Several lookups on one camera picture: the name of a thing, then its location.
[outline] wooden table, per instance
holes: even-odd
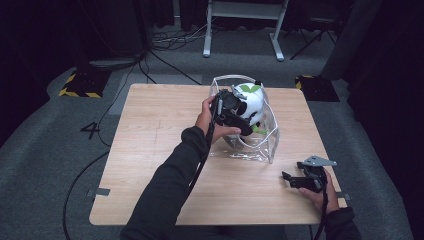
[[[305,98],[297,89],[266,88],[280,130],[273,164],[210,157],[182,208],[179,225],[315,224],[320,214],[290,188],[281,171],[303,176],[296,162],[328,158]],[[209,86],[131,86],[113,140],[90,221],[124,225],[156,168],[194,125]],[[340,191],[331,167],[336,191]],[[346,206],[344,199],[339,199]]]

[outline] wire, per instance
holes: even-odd
[[[327,212],[327,205],[328,205],[328,195],[327,195],[327,186],[326,184],[323,184],[321,180],[317,179],[321,186],[322,186],[322,193],[324,195],[324,199],[323,199],[323,203],[322,203],[322,213],[321,213],[321,222],[319,224],[319,228],[317,233],[315,234],[315,238],[314,240],[318,240],[319,237],[321,236],[322,230],[324,229],[324,223],[325,223],[325,216],[326,216],[326,212]]]
[[[211,117],[211,122],[209,123],[208,133],[206,134],[206,145],[208,146],[208,153],[202,156],[200,165],[196,170],[196,174],[194,175],[193,180],[190,182],[188,195],[190,195],[191,192],[193,191],[193,188],[196,185],[197,179],[199,178],[200,173],[202,172],[203,167],[205,166],[206,160],[208,159],[209,151],[211,149],[212,140],[213,140],[213,133],[215,131],[216,111],[218,109],[218,101],[220,99],[221,99],[221,96],[219,96],[219,99],[214,100],[215,104],[212,104],[213,106],[213,111],[211,112],[212,117]]]
[[[313,240],[314,234],[312,233],[312,226],[311,225],[308,225],[308,226],[309,226],[309,237],[311,238],[311,240]]]
[[[93,165],[95,162],[97,162],[98,160],[100,160],[101,158],[103,158],[104,156],[106,156],[109,153],[109,151],[106,151],[105,153],[103,153],[102,155],[100,155],[99,157],[97,157],[96,159],[94,159],[93,161],[91,161],[79,174],[78,176],[74,179],[74,181],[71,184],[71,187],[68,190],[68,194],[66,195],[65,198],[65,203],[63,204],[63,215],[62,215],[62,227],[63,227],[63,233],[65,234],[66,239],[70,240],[71,238],[69,237],[69,232],[68,232],[68,228],[66,226],[66,209],[68,206],[68,200],[69,200],[69,196],[71,195],[72,189],[74,188],[75,184],[77,183],[78,179],[81,177],[81,175],[91,166]]]
[[[186,76],[187,78],[189,78],[190,80],[192,80],[193,82],[197,83],[198,85],[202,85],[201,83],[199,83],[198,81],[194,80],[192,77],[190,77],[189,75],[187,75],[186,73],[184,73],[183,71],[181,71],[180,69],[178,69],[177,67],[174,67],[173,65],[165,62],[165,60],[163,60],[162,58],[160,58],[158,55],[156,55],[153,51],[150,50],[150,52],[153,54],[153,56],[155,56],[157,59],[159,59],[161,62],[165,63],[166,65],[172,67],[173,69],[177,70],[178,72],[180,72],[181,74],[183,74],[184,76]]]
[[[105,117],[105,115],[106,115],[106,113],[109,111],[109,109],[113,106],[113,104],[115,104],[116,100],[118,99],[119,95],[120,95],[120,94],[121,94],[121,92],[122,92],[122,89],[124,89],[125,85],[127,84],[128,77],[130,76],[131,72],[133,71],[133,69],[134,69],[135,65],[136,65],[136,64],[134,64],[134,65],[131,67],[131,70],[128,72],[128,74],[127,74],[127,76],[126,76],[126,78],[125,78],[125,82],[124,82],[124,84],[122,85],[121,89],[119,89],[118,94],[116,95],[115,99],[114,99],[114,100],[113,100],[113,102],[109,105],[109,107],[106,109],[106,111],[103,113],[102,117],[100,118],[100,120],[99,120],[99,125],[98,125],[99,130],[100,130],[100,124],[102,123],[103,118]],[[105,141],[103,141],[102,137],[100,136],[100,131],[98,131],[98,132],[97,132],[97,136],[99,136],[100,141],[101,141],[104,145],[106,145],[106,146],[108,146],[108,147],[110,147],[110,146],[111,146],[111,144],[108,144],[108,143],[106,143]]]
[[[166,39],[168,38],[168,32],[157,32],[157,33],[153,33],[152,39],[158,38],[161,39],[162,34],[165,35],[165,37],[163,37],[162,39]]]
[[[147,64],[147,57],[146,57],[146,58],[144,58],[144,64],[146,64],[146,67],[147,67],[147,74],[149,74],[149,72],[150,72],[150,67],[149,67],[149,64]]]
[[[147,79],[150,79],[154,84],[157,84],[155,80],[153,80],[147,73],[144,72],[144,70],[141,68],[140,62],[138,62],[138,68],[140,68],[140,71],[147,77]]]
[[[206,34],[202,35],[203,32],[206,31],[206,24],[203,25],[202,27],[200,27],[199,29],[197,29],[196,31],[192,32],[192,33],[187,33],[181,36],[176,37],[176,34],[179,33],[179,31],[177,31],[173,37],[168,37],[167,33],[158,33],[158,34],[164,34],[166,37],[165,38],[159,38],[158,40],[154,40],[153,43],[164,43],[164,42],[168,42],[168,46],[158,46],[157,44],[153,47],[154,50],[157,51],[167,51],[167,50],[177,50],[179,48],[184,47],[187,43],[191,43],[196,41],[199,38],[204,38],[206,36]],[[174,47],[172,48],[172,46],[174,44],[182,44],[178,47]]]

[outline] dark jacket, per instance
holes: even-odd
[[[185,129],[181,140],[141,194],[121,231],[121,239],[165,240],[172,235],[188,197],[189,184],[200,160],[209,152],[204,133],[198,127]],[[360,239],[353,217],[351,208],[330,213],[326,221],[327,239]]]

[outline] right arm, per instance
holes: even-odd
[[[356,240],[362,239],[358,227],[353,222],[355,214],[351,207],[340,208],[337,200],[336,190],[334,189],[333,182],[330,174],[325,171],[327,175],[327,195],[328,205],[325,218],[325,233],[327,240]],[[323,193],[315,193],[306,188],[300,188],[299,192],[309,198],[318,210],[322,210]]]

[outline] table leg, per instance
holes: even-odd
[[[207,29],[205,36],[205,45],[203,48],[203,57],[210,57],[211,55],[211,41],[212,41],[212,0],[208,3],[208,17],[207,17]]]
[[[280,17],[278,18],[278,21],[277,21],[277,26],[275,27],[275,32],[269,34],[271,38],[271,43],[272,43],[272,46],[274,47],[274,52],[278,61],[284,61],[283,52],[281,51],[280,44],[278,44],[278,35],[281,30],[281,25],[283,24],[284,16],[286,15],[288,3],[289,3],[289,0],[284,1],[283,7],[281,8]]]

